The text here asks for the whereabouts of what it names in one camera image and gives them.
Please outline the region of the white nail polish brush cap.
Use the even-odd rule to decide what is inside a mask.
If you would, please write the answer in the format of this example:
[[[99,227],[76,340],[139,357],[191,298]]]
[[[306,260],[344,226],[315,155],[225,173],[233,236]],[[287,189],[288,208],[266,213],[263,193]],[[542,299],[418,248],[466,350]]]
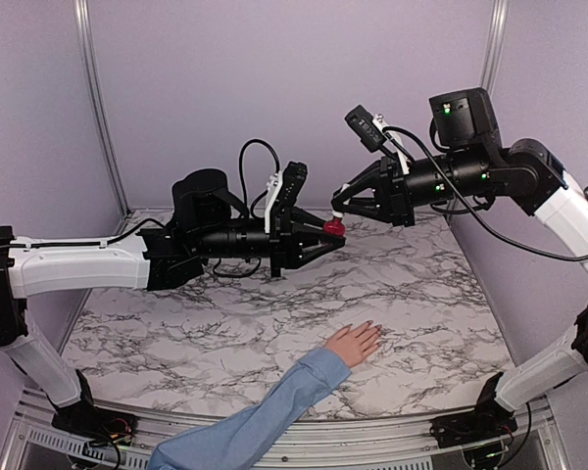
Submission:
[[[350,184],[343,183],[341,188],[336,190],[331,198],[332,215],[334,218],[342,220],[345,215],[344,208],[349,204],[349,190]]]

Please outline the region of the red nail polish bottle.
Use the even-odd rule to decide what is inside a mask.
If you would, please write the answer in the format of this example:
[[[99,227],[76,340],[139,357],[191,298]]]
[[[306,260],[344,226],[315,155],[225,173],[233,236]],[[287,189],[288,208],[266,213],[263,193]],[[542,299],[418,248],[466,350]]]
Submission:
[[[339,217],[334,217],[331,220],[328,220],[323,225],[323,230],[331,235],[344,237],[346,233],[346,227],[342,222],[342,219]]]

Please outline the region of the blue sleeved forearm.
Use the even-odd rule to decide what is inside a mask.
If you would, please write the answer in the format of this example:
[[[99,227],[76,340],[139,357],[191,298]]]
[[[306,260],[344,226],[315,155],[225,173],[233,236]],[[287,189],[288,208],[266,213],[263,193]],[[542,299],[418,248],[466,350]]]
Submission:
[[[194,427],[158,444],[150,469],[249,469],[310,407],[351,375],[335,353],[317,348],[300,358],[263,400],[213,425]]]

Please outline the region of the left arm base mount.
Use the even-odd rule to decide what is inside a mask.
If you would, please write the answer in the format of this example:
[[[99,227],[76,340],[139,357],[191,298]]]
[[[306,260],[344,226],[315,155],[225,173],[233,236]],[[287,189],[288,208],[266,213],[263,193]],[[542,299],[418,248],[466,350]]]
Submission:
[[[82,416],[62,415],[56,412],[52,426],[56,429],[93,440],[95,445],[130,445],[134,436],[137,417],[109,409],[98,408],[94,413]]]

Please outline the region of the mannequin hand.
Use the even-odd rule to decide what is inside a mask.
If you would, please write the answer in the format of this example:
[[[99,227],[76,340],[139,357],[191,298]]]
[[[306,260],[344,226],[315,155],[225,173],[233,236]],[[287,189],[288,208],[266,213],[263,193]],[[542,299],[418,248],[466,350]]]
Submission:
[[[365,362],[381,346],[381,326],[366,321],[354,327],[346,325],[334,333],[324,348],[335,353],[349,368]]]

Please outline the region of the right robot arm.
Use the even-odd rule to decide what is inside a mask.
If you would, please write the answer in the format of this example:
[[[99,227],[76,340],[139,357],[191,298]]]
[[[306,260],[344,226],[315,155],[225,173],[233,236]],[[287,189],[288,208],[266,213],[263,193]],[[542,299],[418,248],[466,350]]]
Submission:
[[[395,226],[411,226],[414,210],[470,197],[493,202],[512,199],[537,218],[567,247],[564,260],[588,273],[588,195],[563,164],[540,142],[525,138],[502,143],[488,92],[469,88],[429,101],[430,143],[415,160],[401,144],[406,130],[357,107],[346,123],[379,161],[344,184],[332,197],[333,218],[324,226],[344,231],[342,219],[354,214]],[[473,410],[434,420],[434,434],[471,434],[485,439],[533,398],[588,371],[588,305],[574,324],[525,363],[491,377]]]

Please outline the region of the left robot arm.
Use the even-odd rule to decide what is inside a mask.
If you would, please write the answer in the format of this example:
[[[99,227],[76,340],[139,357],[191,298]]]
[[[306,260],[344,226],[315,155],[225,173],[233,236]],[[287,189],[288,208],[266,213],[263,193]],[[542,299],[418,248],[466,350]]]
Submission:
[[[68,366],[26,318],[26,302],[49,292],[95,288],[162,291],[201,276],[211,259],[264,259],[270,273],[297,269],[345,243],[344,227],[297,207],[307,178],[291,163],[268,183],[262,218],[250,215],[216,168],[174,183],[166,223],[144,220],[111,238],[39,240],[0,226],[0,350],[46,395],[55,412],[84,436],[103,429],[81,373]]]

